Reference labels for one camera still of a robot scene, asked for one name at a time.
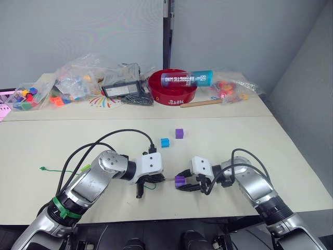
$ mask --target purple cube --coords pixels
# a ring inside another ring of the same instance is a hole
[[[186,179],[184,176],[175,176],[175,186],[176,188],[186,184]]]
[[[184,138],[184,130],[176,129],[176,139],[183,139],[183,138]]]
[[[22,97],[22,96],[20,96],[18,99],[17,99],[17,103],[20,103],[21,101],[23,101],[24,100],[24,97]]]
[[[30,92],[32,95],[35,95],[35,94],[37,94],[38,90],[37,90],[36,88],[34,88],[34,87],[31,87],[31,88],[29,89],[29,92]]]

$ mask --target colorful paper fan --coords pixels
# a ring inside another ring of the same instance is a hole
[[[91,107],[112,109],[122,105],[122,102],[118,98],[106,98],[103,91],[99,91],[94,94],[95,95],[87,99]]]

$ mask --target green block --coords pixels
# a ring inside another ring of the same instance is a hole
[[[38,103],[41,101],[40,98],[41,98],[41,94],[40,93],[37,93],[37,94],[35,94],[33,96],[33,99],[35,100],[35,102],[38,102]]]
[[[28,103],[28,102],[23,102],[23,103],[21,104],[21,107],[22,107],[23,109],[25,109],[25,110],[29,110],[29,109],[32,108],[31,104]]]

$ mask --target orange block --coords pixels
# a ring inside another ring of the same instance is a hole
[[[61,107],[61,106],[63,106],[63,105],[65,105],[64,103],[63,103],[63,100],[61,99],[61,97],[54,97],[53,98],[53,101],[54,101],[54,104],[57,106],[57,107]]]

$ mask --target purple block in gripper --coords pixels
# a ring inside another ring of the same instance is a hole
[[[186,184],[186,180],[184,176],[175,176],[175,186],[176,188],[185,185]]]

